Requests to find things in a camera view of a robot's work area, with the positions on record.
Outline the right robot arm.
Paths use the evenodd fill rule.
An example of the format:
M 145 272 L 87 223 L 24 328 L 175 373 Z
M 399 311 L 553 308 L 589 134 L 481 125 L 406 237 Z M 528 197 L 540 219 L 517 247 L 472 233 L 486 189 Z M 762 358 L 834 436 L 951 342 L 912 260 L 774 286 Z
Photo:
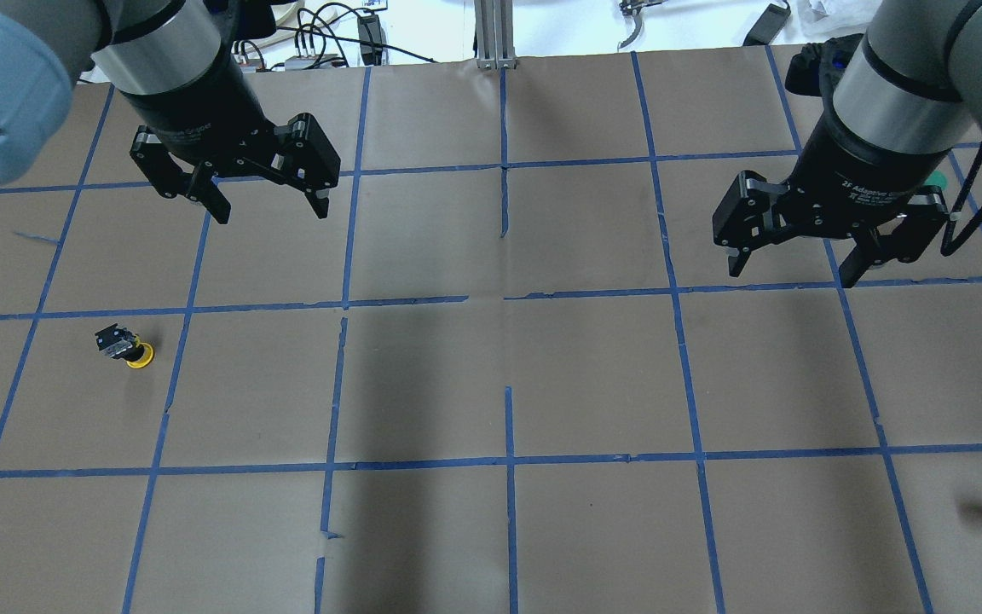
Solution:
M 731 276 L 768 245 L 853 240 L 839 268 L 850 288 L 939 235 L 951 255 L 982 224 L 981 209 L 956 234 L 928 182 L 971 125 L 982 131 L 982 1 L 884 1 L 863 35 L 804 47 L 786 86 L 821 98 L 822 115 L 783 182 L 741 171 L 714 211 Z

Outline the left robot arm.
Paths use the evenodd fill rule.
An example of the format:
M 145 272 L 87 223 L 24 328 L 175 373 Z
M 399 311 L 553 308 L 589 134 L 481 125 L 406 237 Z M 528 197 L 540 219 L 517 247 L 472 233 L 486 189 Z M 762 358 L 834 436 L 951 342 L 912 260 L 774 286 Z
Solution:
M 0 1 L 0 185 L 26 174 L 61 128 L 79 77 L 98 67 L 142 125 L 130 156 L 160 197 L 226 224 L 219 178 L 303 192 L 327 217 L 340 159 L 319 121 L 262 112 L 234 61 L 276 31 L 269 1 Z

